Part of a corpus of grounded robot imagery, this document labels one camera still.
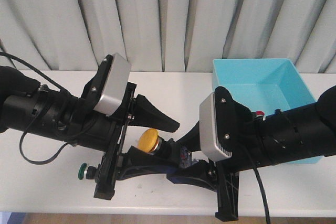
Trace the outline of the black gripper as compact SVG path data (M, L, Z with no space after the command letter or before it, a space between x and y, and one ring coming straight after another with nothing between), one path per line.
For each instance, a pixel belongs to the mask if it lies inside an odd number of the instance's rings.
M89 143L85 147L103 151L98 164L100 171L96 182L94 197L110 200L114 196L117 180L151 174L170 174L177 170L178 164L168 159L145 153L131 146L122 154L122 164L117 169L122 152L125 133L129 123L133 126L149 127L173 133L180 127L179 122L157 109L145 96L138 94L134 105L136 84L127 83L123 101L112 116L99 116L94 126L82 137Z
M252 112L236 102L224 87L217 87L199 106L199 123L177 141L171 140L171 156L178 147L190 152L202 151L215 164L205 160L187 167L178 168L166 178L174 184L187 184L217 191L218 211L215 217L221 221L238 220L239 173L225 168L223 162L232 160L238 153L239 134L244 123L261 119L262 112Z

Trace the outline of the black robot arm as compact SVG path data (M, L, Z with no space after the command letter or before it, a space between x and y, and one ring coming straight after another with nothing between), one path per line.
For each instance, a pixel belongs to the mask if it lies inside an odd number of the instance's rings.
M215 191L216 218L235 221L241 171L335 154L335 88L317 102L263 116L217 87L201 103L198 124L179 143L206 160L178 169L168 180Z
M171 174L180 164L180 151L172 141L159 140L148 152L131 147L122 151L128 126L175 132L179 123L135 95L136 85L127 83L120 106L112 115L95 111L93 103L102 89L103 74L85 85L81 97L66 90L55 91L20 71L1 67L1 131L15 129L62 141L64 146L83 146L102 151L97 166L82 164L79 179L96 182L94 196L109 200L117 180L147 174Z

